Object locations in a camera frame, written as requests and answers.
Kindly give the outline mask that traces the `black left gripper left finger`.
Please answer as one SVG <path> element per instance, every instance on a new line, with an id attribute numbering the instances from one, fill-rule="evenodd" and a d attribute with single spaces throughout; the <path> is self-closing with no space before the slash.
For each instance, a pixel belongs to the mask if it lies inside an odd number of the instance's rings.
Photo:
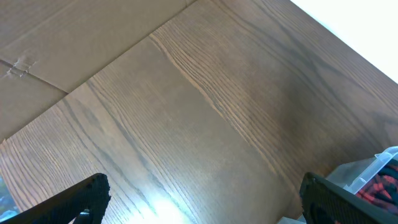
<path id="1" fill-rule="evenodd" d="M 105 174 L 97 173 L 36 206 L 4 221 L 6 224 L 101 224 L 111 200 Z"/>

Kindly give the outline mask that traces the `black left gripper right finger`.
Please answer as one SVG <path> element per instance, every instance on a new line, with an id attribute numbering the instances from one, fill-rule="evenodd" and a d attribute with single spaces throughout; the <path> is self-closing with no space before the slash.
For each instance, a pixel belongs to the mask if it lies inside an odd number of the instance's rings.
<path id="1" fill-rule="evenodd" d="M 309 224 L 397 224 L 397 216 L 307 172 L 300 186 L 303 217 Z"/>

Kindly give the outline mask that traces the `red navy plaid shirt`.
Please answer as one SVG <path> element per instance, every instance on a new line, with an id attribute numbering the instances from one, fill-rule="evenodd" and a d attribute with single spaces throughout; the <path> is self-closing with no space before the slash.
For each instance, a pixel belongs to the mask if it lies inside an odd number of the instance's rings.
<path id="1" fill-rule="evenodd" d="M 397 215 L 397 161 L 389 161 L 356 196 Z"/>

